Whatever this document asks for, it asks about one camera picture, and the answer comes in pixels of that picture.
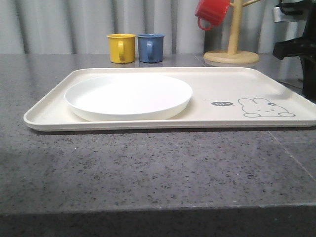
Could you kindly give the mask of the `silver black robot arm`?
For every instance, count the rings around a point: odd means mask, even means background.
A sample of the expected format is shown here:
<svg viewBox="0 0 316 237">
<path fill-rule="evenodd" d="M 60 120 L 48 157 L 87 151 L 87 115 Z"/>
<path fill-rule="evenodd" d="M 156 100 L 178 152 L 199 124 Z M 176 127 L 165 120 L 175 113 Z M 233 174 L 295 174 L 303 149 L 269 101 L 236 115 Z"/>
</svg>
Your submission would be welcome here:
<svg viewBox="0 0 316 237">
<path fill-rule="evenodd" d="M 301 37 L 277 42 L 273 56 L 282 60 L 286 57 L 300 57 L 303 71 L 303 95 L 309 100 L 316 99 L 316 2 L 301 0 L 279 1 L 273 9 L 275 22 L 306 20 Z"/>
</svg>

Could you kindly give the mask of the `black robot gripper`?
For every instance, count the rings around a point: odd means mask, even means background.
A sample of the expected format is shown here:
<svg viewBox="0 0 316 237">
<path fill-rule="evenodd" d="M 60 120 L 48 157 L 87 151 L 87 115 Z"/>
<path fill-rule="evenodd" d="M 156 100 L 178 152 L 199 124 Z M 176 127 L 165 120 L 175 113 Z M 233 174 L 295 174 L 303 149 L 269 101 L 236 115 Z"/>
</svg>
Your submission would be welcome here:
<svg viewBox="0 0 316 237">
<path fill-rule="evenodd" d="M 306 20 L 301 37 L 277 42 L 273 56 L 282 60 L 286 57 L 300 57 L 303 71 L 303 95 L 316 99 L 316 2 L 301 0 L 283 2 L 280 0 L 273 10 L 274 21 Z"/>
</svg>

